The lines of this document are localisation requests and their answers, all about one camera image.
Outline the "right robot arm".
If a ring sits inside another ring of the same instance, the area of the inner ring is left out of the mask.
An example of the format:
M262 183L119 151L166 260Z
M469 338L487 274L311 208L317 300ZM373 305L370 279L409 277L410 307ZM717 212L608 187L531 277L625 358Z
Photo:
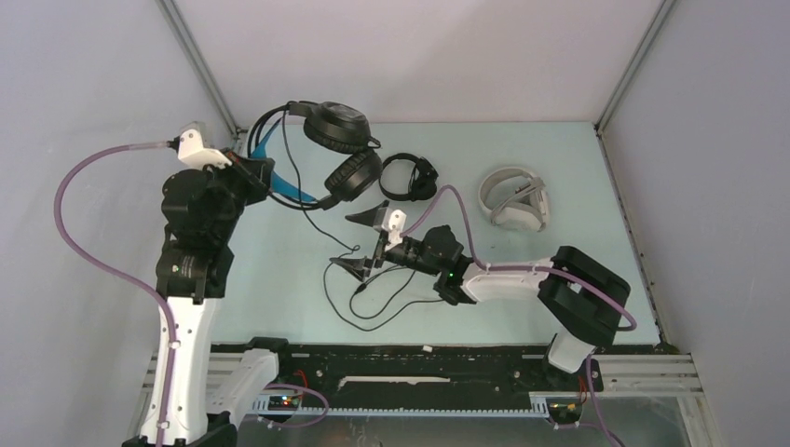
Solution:
M411 237L405 212L387 201L347 220L378 234L371 256L344 255L330 261L358 281L389 263L434 278L434 291L449 305L538 300L560 325L541 365L543 380L552 388L569 387L595 349L613 345L618 333L637 326L625 309L629 283L573 246L537 261L486 264L447 224L431 227L421 238Z

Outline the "white headphones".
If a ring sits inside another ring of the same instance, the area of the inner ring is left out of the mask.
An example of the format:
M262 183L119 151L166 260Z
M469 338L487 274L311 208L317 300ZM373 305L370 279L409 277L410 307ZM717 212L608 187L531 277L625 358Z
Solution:
M498 203L489 203L493 190L510 180L521 183ZM478 187L478 204L493 226L519 231L544 231L550 222L550 202L546 183L534 171L504 167L490 172Z

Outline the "blue black headphones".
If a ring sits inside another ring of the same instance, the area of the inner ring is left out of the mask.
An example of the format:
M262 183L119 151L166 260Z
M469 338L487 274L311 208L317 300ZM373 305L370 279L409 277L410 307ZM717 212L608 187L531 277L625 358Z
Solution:
M271 139L285 146L296 178L273 170L268 195L289 209L329 210L353 201L383 171L368 118L343 103L289 101L267 111L247 130L246 157L273 161L266 152Z

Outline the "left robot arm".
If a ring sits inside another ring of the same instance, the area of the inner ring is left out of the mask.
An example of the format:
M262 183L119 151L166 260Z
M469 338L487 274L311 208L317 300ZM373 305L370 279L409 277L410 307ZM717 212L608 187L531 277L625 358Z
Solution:
M234 260L229 241L244 209L266 199L273 168L270 158L226 154L221 167L184 169L164 182L155 381L140 431L126 445L233 446L266 385L292 381L290 358L251 348L214 393L207 389L211 332Z

